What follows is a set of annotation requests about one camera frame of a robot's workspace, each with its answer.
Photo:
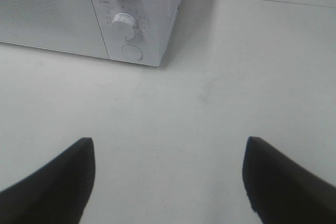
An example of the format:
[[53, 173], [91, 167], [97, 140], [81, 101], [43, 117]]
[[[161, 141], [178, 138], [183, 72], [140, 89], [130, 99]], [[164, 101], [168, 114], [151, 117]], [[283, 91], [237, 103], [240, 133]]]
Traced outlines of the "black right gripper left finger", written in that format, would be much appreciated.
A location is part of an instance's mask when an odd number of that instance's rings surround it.
[[95, 180], [93, 140], [84, 137], [1, 191], [1, 223], [79, 223]]

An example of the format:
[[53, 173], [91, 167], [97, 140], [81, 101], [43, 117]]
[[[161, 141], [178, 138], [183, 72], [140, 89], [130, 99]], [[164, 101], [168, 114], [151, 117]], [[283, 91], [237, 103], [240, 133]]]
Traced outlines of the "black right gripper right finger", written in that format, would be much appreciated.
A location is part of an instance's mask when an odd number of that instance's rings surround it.
[[265, 140], [247, 140], [242, 178], [262, 223], [335, 223], [335, 186]]

